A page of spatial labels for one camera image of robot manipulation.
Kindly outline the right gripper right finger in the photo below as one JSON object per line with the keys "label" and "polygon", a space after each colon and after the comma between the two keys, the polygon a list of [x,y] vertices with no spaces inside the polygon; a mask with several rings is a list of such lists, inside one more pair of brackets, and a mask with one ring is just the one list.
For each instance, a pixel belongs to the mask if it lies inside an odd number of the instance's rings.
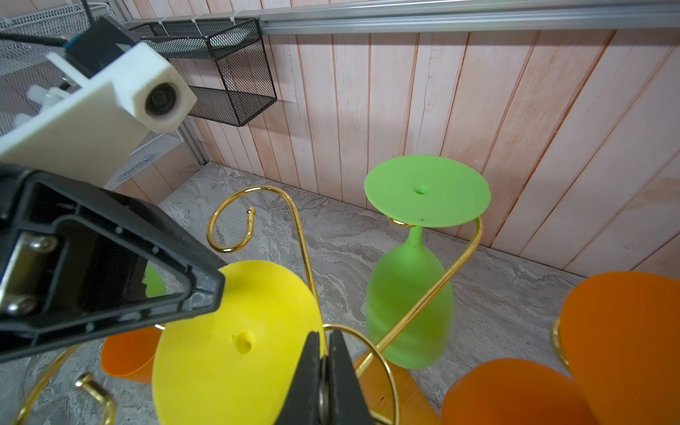
{"label": "right gripper right finger", "polygon": [[329,333],[329,353],[324,361],[323,423],[373,425],[359,379],[340,330]]}

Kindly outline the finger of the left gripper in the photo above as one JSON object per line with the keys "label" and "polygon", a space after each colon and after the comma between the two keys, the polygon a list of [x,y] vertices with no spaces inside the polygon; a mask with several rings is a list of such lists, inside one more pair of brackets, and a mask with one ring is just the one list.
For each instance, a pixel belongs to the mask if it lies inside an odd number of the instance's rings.
{"label": "finger of the left gripper", "polygon": [[[166,296],[145,296],[148,263]],[[2,361],[212,313],[221,267],[155,205],[1,166]]]}

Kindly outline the green wine glass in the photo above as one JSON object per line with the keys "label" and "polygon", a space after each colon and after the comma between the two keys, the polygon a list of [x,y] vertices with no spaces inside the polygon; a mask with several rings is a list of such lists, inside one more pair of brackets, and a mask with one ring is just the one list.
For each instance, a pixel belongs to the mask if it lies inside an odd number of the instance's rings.
{"label": "green wine glass", "polygon": [[[409,230],[407,240],[380,258],[367,289],[367,329],[382,355],[406,369],[433,366],[453,325],[453,276],[478,248],[482,215],[491,204],[483,175],[452,159],[427,155],[390,159],[368,173],[368,201]],[[427,228],[467,223],[475,233],[466,250],[444,267],[423,240]]]}
{"label": "green wine glass", "polygon": [[160,273],[150,263],[145,268],[142,283],[145,286],[144,295],[148,299],[166,296],[164,281]]}

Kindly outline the white mesh shelf organizer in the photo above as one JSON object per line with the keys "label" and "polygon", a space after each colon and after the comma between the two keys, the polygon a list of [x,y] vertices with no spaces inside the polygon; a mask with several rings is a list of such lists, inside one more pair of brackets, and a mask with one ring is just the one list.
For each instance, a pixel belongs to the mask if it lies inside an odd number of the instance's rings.
{"label": "white mesh shelf organizer", "polygon": [[[41,35],[47,37],[65,36],[71,38],[86,31],[90,26],[83,4],[65,2],[49,9],[27,12],[14,17],[1,18],[1,30],[11,34]],[[26,92],[32,85],[43,88],[58,87],[64,77],[46,54],[54,51],[61,55],[62,49],[36,44],[1,42],[1,134],[9,133],[14,119],[20,113],[35,115],[39,104],[26,99]],[[150,132],[136,147],[126,162],[112,174],[104,186],[116,189],[122,184],[162,158],[184,139],[177,131],[170,134]]]}

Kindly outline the orange wine glass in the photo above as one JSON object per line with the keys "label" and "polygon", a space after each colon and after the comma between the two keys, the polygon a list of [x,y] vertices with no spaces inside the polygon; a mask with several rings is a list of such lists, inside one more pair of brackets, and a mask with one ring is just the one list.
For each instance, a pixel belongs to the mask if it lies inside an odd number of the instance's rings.
{"label": "orange wine glass", "polygon": [[444,424],[676,424],[679,282],[614,272],[579,283],[551,340],[566,373],[495,359],[456,381]]}
{"label": "orange wine glass", "polygon": [[155,354],[162,331],[155,327],[108,336],[101,364],[109,376],[139,384],[150,384]]}

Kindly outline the orange wooden rack base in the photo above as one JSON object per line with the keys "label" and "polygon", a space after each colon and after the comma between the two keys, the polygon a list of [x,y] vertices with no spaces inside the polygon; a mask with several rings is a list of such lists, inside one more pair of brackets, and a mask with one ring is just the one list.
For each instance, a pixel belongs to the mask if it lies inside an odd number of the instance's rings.
{"label": "orange wooden rack base", "polygon": [[[423,391],[405,368],[390,363],[398,392],[400,424],[440,423],[439,415],[426,399]],[[382,364],[374,359],[359,378],[359,385],[370,409],[388,419],[393,418],[393,397],[389,379]]]}

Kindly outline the black mesh wall basket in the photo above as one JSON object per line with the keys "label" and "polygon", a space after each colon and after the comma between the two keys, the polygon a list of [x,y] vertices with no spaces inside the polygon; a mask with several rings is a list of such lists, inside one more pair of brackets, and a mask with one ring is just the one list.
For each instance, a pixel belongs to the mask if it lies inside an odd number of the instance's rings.
{"label": "black mesh wall basket", "polygon": [[253,18],[159,19],[129,30],[168,60],[205,67],[189,87],[192,117],[244,127],[277,100],[260,23]]}

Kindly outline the yellow wine glass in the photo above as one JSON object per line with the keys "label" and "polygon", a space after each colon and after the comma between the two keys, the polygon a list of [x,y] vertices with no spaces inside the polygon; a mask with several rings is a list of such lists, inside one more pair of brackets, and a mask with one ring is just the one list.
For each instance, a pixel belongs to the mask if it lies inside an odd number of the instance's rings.
{"label": "yellow wine glass", "polygon": [[220,268],[219,309],[166,325],[152,396],[162,424],[272,424],[322,314],[288,268],[248,260]]}

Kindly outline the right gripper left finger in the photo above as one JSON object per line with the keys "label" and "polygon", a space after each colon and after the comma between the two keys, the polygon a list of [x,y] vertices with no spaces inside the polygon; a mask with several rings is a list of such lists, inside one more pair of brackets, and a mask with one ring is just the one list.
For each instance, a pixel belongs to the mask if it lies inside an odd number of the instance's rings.
{"label": "right gripper left finger", "polygon": [[290,389],[275,425],[320,423],[319,395],[322,383],[320,342],[318,332],[308,334]]}

